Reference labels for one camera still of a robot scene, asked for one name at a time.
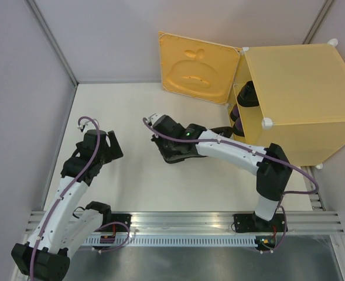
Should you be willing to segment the black loafer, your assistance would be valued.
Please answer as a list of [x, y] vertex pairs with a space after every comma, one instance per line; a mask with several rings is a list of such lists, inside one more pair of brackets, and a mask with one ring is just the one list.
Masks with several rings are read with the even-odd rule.
[[259, 101], [253, 81], [247, 81], [237, 95], [237, 102], [242, 107], [258, 107]]
[[[205, 127], [190, 124], [187, 128], [182, 126], [179, 129], [175, 128], [171, 132], [170, 137], [187, 140], [197, 139], [205, 130]], [[159, 152], [167, 164], [179, 163], [188, 158], [203, 157], [198, 154], [195, 143], [174, 142], [161, 138], [160, 136], [153, 136], [151, 141], [157, 145]]]

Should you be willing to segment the purple loafer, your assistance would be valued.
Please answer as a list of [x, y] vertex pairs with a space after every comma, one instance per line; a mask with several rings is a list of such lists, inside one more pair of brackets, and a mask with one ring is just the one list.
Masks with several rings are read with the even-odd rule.
[[231, 112], [230, 112], [230, 119], [235, 122], [238, 118], [240, 117], [240, 113], [238, 110], [238, 105], [235, 104], [235, 106], [233, 106]]
[[242, 122], [241, 122], [241, 118], [238, 117], [235, 121], [234, 121], [234, 125], [233, 125], [233, 133], [237, 136], [240, 137], [244, 137], [244, 130], [242, 127]]

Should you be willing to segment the yellow cabinet door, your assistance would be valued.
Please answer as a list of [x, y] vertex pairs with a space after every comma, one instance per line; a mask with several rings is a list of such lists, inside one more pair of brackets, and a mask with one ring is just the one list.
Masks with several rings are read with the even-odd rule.
[[165, 91], [225, 104], [240, 61], [240, 49], [167, 32], [158, 33]]

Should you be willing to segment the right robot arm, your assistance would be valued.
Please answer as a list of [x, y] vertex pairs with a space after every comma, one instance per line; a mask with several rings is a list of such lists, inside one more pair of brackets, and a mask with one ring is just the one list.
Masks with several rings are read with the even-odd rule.
[[214, 157], [230, 162], [256, 177], [259, 199], [249, 218], [235, 216], [237, 232], [273, 231], [279, 225], [275, 213], [292, 174], [283, 149], [246, 145], [197, 124], [183, 127], [168, 115], [153, 114], [145, 120], [153, 132], [164, 161], [175, 164], [190, 158]]

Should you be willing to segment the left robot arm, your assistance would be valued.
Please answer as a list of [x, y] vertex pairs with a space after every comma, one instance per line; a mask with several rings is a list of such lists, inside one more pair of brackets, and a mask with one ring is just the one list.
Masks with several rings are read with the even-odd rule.
[[94, 231], [112, 227], [111, 207], [92, 201], [73, 224], [69, 221], [78, 202], [107, 163], [123, 157], [114, 131], [89, 129], [76, 144], [61, 171], [53, 201], [40, 223], [23, 244], [14, 245], [11, 256], [21, 274], [38, 280], [63, 280], [70, 261]]

